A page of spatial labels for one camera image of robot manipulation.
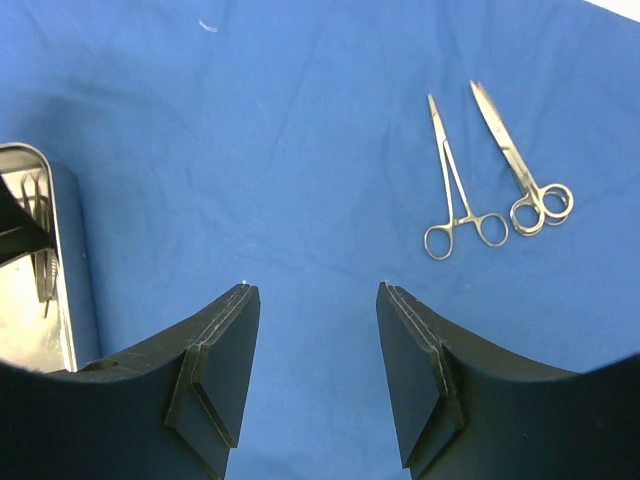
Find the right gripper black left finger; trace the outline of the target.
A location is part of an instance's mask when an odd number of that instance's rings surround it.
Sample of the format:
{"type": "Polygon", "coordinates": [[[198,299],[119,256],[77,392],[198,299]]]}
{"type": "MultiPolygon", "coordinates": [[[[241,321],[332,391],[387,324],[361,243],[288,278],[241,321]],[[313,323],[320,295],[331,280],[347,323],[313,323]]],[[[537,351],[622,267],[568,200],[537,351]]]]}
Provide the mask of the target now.
{"type": "Polygon", "coordinates": [[[239,441],[259,291],[76,372],[1,367],[5,479],[221,479],[239,441]]]}

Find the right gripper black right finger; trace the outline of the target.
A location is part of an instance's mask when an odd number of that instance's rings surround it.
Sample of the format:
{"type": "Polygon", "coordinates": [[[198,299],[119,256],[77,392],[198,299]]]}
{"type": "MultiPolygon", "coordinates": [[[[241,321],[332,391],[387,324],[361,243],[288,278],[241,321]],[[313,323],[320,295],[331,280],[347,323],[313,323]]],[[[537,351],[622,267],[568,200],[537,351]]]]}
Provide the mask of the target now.
{"type": "Polygon", "coordinates": [[[379,336],[415,479],[635,479],[639,358],[586,373],[506,350],[382,283],[379,336]]]}

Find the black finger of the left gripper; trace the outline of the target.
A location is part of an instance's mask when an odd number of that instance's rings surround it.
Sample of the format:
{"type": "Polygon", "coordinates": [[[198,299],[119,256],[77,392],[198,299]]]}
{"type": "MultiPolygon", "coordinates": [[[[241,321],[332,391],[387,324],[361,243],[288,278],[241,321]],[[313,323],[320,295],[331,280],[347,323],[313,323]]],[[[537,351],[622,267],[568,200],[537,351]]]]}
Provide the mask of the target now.
{"type": "Polygon", "coordinates": [[[35,213],[21,206],[1,178],[1,265],[55,247],[51,202],[36,186],[35,213]]]}

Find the steel tweezers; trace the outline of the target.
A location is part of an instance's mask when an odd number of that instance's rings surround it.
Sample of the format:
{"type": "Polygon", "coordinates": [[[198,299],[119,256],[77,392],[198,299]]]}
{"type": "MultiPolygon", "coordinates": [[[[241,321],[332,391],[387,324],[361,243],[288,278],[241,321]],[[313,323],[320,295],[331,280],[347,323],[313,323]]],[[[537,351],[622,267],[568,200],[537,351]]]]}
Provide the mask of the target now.
{"type": "Polygon", "coordinates": [[[53,204],[49,181],[44,170],[30,171],[20,181],[23,207],[36,224],[38,249],[31,254],[38,302],[42,317],[49,315],[55,297],[58,258],[55,250],[53,204]]]}

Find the steel instrument tray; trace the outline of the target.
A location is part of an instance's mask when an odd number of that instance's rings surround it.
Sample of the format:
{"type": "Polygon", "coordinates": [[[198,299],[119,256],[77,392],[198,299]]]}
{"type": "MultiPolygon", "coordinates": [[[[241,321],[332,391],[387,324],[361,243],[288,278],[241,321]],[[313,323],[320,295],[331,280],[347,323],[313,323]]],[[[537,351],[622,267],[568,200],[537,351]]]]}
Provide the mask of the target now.
{"type": "Polygon", "coordinates": [[[100,345],[79,188],[25,143],[1,147],[1,360],[77,371],[100,345]]]}

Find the steel clamp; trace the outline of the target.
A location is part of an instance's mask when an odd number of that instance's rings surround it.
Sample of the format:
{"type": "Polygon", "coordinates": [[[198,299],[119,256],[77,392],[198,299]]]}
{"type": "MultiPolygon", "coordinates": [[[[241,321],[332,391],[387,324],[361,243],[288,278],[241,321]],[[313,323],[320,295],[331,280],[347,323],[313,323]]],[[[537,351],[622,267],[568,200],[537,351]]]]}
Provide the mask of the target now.
{"type": "Polygon", "coordinates": [[[502,247],[509,239],[509,226],[507,225],[507,221],[504,216],[498,212],[487,212],[484,214],[476,214],[474,212],[463,182],[461,181],[457,163],[435,97],[432,93],[428,93],[426,99],[442,172],[448,216],[445,223],[431,225],[425,230],[423,247],[426,254],[436,261],[448,259],[452,255],[454,248],[454,229],[468,224],[474,226],[480,240],[486,246],[490,248],[502,247]],[[490,219],[497,220],[502,227],[502,237],[497,241],[489,239],[484,232],[484,224],[490,219]],[[448,247],[443,254],[436,254],[430,247],[429,238],[436,232],[442,232],[447,237],[448,247]]]}

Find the steel forceps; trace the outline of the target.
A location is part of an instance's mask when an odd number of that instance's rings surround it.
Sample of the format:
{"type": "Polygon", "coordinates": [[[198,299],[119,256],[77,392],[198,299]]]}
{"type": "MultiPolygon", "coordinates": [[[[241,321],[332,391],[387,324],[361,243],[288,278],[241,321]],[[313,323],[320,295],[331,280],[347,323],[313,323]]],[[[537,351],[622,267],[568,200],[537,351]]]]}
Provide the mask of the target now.
{"type": "Polygon", "coordinates": [[[480,113],[511,168],[523,194],[520,199],[512,204],[509,211],[510,220],[515,231],[522,236],[532,237],[537,235],[545,225],[558,226],[564,223],[572,212],[575,203],[571,189],[562,183],[550,183],[545,186],[537,184],[486,88],[476,80],[470,80],[469,84],[480,113]],[[547,196],[558,197],[564,205],[563,209],[559,212],[551,210],[545,204],[547,196]],[[532,208],[537,214],[536,223],[532,226],[525,226],[517,218],[517,211],[524,207],[532,208]]]}

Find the blue surgical cloth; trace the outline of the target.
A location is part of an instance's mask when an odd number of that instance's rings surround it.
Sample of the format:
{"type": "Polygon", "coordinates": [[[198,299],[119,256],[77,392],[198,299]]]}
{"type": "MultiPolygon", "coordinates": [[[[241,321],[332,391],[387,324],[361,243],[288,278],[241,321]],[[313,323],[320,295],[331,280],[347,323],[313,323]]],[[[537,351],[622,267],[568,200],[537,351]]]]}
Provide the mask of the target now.
{"type": "Polygon", "coordinates": [[[531,359],[588,371],[639,349],[639,25],[584,1],[5,1],[1,138],[76,175],[102,350],[256,285],[231,479],[404,479],[375,297],[407,289],[531,359]],[[539,186],[535,236],[471,92],[539,186]],[[426,96],[476,214],[447,221],[426,96]]]}

